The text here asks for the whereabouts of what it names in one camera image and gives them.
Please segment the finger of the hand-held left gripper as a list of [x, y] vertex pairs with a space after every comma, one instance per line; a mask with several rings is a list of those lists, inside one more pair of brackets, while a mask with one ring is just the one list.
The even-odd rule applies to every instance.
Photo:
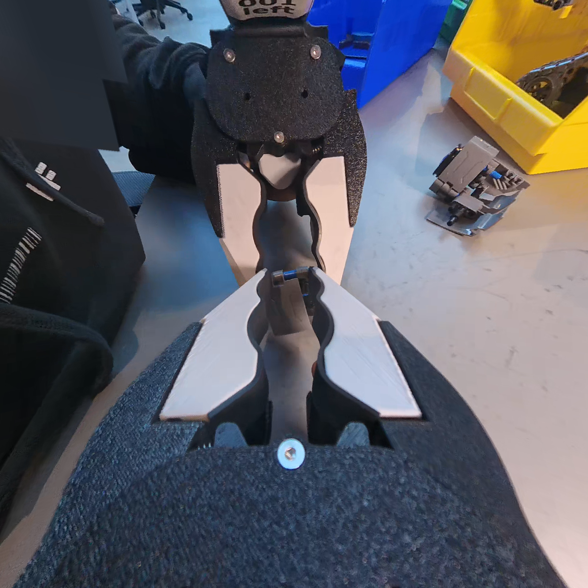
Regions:
[[342, 156], [318, 160], [303, 180], [309, 208], [312, 253], [317, 266], [341, 284], [354, 228], [349, 221], [345, 163]]
[[220, 245], [239, 285], [263, 267], [259, 221], [266, 208], [265, 189], [242, 164], [217, 166], [222, 236]]

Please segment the yellow plastic storage bin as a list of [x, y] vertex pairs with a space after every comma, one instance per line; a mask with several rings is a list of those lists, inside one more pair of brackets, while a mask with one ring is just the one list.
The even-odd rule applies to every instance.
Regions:
[[587, 46], [587, 1], [472, 1], [443, 73], [451, 98], [528, 174], [587, 167], [587, 99], [565, 118], [516, 81]]

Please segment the green plastic storage bin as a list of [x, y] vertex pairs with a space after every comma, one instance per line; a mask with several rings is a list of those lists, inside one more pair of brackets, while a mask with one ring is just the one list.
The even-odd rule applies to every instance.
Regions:
[[472, 1], [452, 1], [440, 29], [439, 36], [449, 45], [454, 40]]

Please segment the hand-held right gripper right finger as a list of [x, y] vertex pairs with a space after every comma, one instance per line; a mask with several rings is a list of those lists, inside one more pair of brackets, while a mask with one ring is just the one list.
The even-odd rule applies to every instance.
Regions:
[[349, 423], [364, 425], [371, 440], [383, 422], [421, 421], [380, 319], [319, 268], [309, 270], [308, 289], [319, 342], [307, 396], [309, 442], [335, 445]]

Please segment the yellow toy tracked robot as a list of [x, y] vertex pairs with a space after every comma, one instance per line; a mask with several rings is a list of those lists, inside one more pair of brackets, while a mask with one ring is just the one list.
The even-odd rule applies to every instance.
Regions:
[[516, 86], [561, 118], [587, 99], [587, 1], [534, 1]]

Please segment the black office chair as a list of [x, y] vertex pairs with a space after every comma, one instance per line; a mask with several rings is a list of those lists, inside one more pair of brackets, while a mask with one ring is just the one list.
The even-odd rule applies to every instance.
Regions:
[[194, 16], [178, 1], [131, 1], [130, 9], [131, 15], [136, 17], [138, 24], [143, 28], [146, 27], [147, 22], [150, 22], [159, 30], [165, 30], [166, 9], [177, 10], [189, 22], [194, 20]]

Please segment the grey curved brick panel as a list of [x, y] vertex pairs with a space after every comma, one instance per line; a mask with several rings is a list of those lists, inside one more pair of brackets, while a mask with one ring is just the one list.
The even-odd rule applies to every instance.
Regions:
[[[269, 300], [266, 314], [274, 336], [285, 336], [305, 331], [310, 327], [315, 312], [315, 297], [311, 292], [311, 269], [308, 266], [296, 268], [298, 279], [284, 281], [283, 270], [270, 276]], [[309, 294], [309, 306], [302, 300], [302, 292]]]

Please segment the blue plastic storage bin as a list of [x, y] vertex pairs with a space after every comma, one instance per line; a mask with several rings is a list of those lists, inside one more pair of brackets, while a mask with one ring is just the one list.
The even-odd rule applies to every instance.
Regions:
[[342, 51], [345, 90], [365, 106], [433, 48], [451, 1], [314, 1], [308, 22]]

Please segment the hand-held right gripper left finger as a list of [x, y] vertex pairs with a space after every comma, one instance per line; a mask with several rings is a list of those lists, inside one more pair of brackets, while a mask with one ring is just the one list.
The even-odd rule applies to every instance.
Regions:
[[261, 343], [269, 330], [262, 269], [199, 323], [159, 411], [161, 422], [199, 422], [212, 435], [235, 423], [248, 445], [269, 443], [272, 404]]

